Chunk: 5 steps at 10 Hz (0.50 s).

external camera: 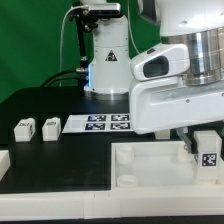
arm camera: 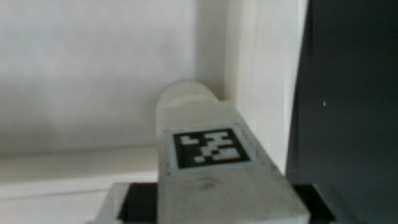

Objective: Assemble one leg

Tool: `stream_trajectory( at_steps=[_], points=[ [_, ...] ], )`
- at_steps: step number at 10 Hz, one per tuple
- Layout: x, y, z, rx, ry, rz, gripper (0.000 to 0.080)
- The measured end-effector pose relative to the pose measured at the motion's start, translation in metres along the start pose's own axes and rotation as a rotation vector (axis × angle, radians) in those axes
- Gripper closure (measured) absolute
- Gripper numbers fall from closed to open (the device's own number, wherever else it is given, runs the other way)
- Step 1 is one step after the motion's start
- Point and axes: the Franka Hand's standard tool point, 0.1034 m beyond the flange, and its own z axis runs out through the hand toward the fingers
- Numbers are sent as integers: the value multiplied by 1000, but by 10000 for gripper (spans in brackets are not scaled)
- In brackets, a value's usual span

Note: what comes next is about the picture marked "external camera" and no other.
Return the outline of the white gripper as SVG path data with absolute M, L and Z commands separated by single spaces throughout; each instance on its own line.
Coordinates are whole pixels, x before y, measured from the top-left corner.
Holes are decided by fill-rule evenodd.
M 176 129 L 192 152 L 187 126 L 224 120 L 224 80 L 203 86 L 184 86 L 177 77 L 139 82 L 129 91 L 132 129 L 138 134 Z

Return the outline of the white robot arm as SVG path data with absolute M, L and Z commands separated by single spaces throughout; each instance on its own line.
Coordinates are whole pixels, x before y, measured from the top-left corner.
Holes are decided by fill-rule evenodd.
M 88 95 L 129 98 L 138 134 L 224 119 L 224 0 L 138 0 L 139 14 L 160 28 L 160 42 L 134 58 L 127 18 L 106 0 L 81 0 L 97 20 Z

